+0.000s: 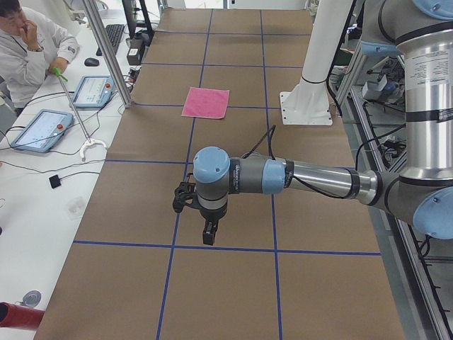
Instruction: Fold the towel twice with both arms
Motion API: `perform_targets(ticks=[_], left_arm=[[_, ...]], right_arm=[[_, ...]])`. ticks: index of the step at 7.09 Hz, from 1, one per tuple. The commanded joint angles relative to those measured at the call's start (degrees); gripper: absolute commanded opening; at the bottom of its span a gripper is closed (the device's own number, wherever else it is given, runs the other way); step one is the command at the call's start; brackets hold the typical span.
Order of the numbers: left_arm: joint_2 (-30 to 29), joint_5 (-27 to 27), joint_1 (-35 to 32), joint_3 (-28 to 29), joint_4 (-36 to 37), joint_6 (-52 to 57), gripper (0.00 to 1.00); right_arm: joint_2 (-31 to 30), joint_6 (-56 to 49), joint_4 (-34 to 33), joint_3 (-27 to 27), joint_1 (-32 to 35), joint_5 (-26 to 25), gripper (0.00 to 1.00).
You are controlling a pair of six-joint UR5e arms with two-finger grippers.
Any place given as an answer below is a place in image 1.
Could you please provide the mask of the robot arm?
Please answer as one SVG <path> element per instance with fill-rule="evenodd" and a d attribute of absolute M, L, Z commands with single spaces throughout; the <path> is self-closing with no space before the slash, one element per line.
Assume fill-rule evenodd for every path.
<path fill-rule="evenodd" d="M 398 174 L 263 156 L 231 158 L 206 147 L 194 158 L 193 205 L 214 243 L 231 194 L 285 188 L 356 199 L 438 239 L 452 238 L 452 2 L 371 1 L 363 43 L 390 43 L 404 57 L 406 165 Z"/>

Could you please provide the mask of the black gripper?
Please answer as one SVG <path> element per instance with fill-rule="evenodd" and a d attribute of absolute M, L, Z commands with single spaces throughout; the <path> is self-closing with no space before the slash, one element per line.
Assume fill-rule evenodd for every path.
<path fill-rule="evenodd" d="M 226 206 L 222 206 L 214 210 L 201 208 L 200 214 L 205 219 L 205 227 L 202 232 L 203 244 L 214 244 L 215 234 L 217 232 L 217 224 L 226 215 L 226 211 Z"/>

